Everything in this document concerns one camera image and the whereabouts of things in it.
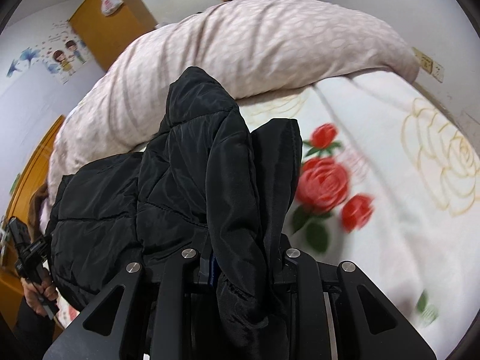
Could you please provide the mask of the person's left hand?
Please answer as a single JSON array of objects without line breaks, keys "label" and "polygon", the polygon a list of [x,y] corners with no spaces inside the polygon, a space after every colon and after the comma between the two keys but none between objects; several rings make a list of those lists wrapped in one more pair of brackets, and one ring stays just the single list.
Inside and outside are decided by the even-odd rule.
[{"label": "person's left hand", "polygon": [[58,298],[58,292],[52,282],[49,271],[43,268],[43,272],[44,277],[41,284],[34,283],[25,278],[21,278],[20,281],[24,289],[24,296],[27,305],[37,314],[46,317],[47,311],[41,304],[41,295],[49,299],[51,302],[55,302]]}]

